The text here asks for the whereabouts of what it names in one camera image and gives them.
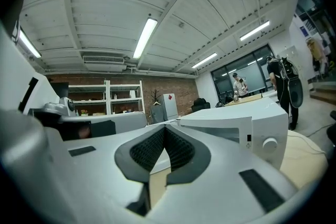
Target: air vent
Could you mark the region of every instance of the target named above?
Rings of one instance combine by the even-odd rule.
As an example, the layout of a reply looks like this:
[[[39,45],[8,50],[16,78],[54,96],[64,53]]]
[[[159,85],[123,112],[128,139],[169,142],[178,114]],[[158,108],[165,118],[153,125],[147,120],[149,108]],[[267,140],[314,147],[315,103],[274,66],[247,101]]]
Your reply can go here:
[[[115,56],[83,56],[85,63],[112,63],[115,65],[123,65],[125,60],[122,57]]]
[[[123,70],[126,70],[126,65],[114,65],[112,63],[94,63],[94,62],[87,62],[86,67],[89,71],[95,71],[95,72],[115,72],[115,73],[121,73]]]

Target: white device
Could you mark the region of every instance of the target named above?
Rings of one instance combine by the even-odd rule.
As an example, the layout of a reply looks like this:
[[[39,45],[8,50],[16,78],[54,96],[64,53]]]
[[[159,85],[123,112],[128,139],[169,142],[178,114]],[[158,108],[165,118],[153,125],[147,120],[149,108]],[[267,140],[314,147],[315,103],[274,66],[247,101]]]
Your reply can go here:
[[[176,99],[174,93],[163,94],[159,97],[159,103],[163,108],[163,117],[165,121],[178,118]]]
[[[281,167],[287,143],[288,115],[270,98],[199,110],[177,122],[235,141],[275,168]]]
[[[130,90],[130,98],[136,98],[135,90]]]

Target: black chair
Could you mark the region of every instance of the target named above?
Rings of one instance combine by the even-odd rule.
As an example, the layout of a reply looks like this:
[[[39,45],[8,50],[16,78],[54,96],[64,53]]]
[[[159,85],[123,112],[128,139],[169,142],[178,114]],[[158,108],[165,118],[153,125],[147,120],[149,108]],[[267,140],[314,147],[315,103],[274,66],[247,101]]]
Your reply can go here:
[[[204,98],[197,98],[194,101],[194,105],[191,107],[191,110],[193,112],[196,112],[198,110],[209,109],[209,108],[210,108],[209,102],[206,102]]]

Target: black mesh panel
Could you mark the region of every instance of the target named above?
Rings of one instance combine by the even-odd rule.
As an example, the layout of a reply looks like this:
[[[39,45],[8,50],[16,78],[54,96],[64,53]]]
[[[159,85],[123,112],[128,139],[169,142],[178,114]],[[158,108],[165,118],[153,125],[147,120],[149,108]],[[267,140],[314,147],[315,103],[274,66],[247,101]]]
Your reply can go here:
[[[164,147],[169,155],[172,172],[186,165],[195,155],[195,148],[190,142],[168,129],[166,129]]]
[[[130,150],[132,159],[150,172],[163,151],[164,129],[148,137]]]

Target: window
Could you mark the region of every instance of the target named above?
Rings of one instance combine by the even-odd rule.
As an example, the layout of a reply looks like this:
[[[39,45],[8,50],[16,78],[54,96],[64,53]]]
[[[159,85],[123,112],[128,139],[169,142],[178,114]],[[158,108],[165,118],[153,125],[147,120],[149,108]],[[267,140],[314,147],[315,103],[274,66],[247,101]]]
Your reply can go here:
[[[212,76],[218,98],[225,102],[227,97],[233,96],[233,85],[235,83],[235,79],[232,77],[233,73],[237,73],[238,77],[246,80],[249,94],[258,94],[272,88],[266,63],[266,58],[272,55],[272,51],[266,45],[251,54],[214,70]]]

